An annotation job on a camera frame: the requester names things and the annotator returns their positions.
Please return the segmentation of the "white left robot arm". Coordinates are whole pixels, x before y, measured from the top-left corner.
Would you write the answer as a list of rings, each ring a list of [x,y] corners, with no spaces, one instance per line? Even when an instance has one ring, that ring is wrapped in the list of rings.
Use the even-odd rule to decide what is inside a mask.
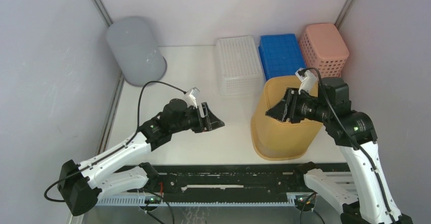
[[[224,127],[206,102],[189,106],[182,99],[172,99],[155,117],[137,127],[137,131],[111,149],[91,159],[65,162],[57,189],[73,216],[90,211],[105,198],[130,189],[158,188],[157,172],[149,163],[118,172],[128,161],[155,151],[168,143],[172,135],[191,130],[203,133]]]

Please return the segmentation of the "blue compartment tray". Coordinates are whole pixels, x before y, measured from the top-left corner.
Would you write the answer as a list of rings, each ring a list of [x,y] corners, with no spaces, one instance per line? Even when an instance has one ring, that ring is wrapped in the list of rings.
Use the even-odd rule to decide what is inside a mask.
[[[258,51],[266,80],[291,76],[305,68],[295,34],[261,36]]]

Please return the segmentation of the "grey bin liner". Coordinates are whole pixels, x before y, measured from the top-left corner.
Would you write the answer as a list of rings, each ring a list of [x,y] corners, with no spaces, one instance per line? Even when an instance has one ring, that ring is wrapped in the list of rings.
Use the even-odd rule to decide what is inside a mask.
[[[167,62],[143,17],[131,16],[114,22],[108,27],[105,38],[130,85],[142,87],[164,77]]]

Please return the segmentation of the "white perforated plastic basket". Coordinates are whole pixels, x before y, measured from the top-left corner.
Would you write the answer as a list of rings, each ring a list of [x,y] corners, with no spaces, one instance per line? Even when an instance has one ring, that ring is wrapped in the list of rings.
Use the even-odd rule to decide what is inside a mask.
[[[264,74],[253,36],[220,38],[214,48],[218,91],[222,96],[251,95],[264,86]]]

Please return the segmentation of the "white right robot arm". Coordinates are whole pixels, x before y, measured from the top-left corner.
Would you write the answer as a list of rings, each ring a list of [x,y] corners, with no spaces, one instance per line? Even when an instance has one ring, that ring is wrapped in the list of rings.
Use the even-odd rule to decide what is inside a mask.
[[[380,163],[377,134],[370,117],[351,108],[349,87],[341,78],[319,81],[318,96],[288,88],[266,115],[282,122],[308,119],[323,123],[347,161],[356,194],[326,177],[314,163],[298,166],[294,186],[311,189],[340,215],[342,223],[411,223],[393,200]]]

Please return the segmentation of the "yellow ribbed waste bin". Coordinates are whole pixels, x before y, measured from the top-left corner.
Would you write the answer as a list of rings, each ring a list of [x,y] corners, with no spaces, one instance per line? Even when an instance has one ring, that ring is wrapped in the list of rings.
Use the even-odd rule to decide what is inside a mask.
[[[308,119],[291,124],[265,115],[283,98],[288,87],[299,86],[300,80],[296,76],[274,77],[266,81],[251,119],[253,147],[261,158],[284,161],[303,156],[323,126]]]

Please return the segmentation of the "pink perforated plastic basket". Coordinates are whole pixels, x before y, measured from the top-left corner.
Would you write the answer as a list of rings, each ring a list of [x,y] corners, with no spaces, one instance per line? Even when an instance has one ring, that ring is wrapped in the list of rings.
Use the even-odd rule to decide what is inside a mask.
[[[350,52],[332,23],[311,24],[299,39],[306,67],[320,71],[321,77],[340,77]]]

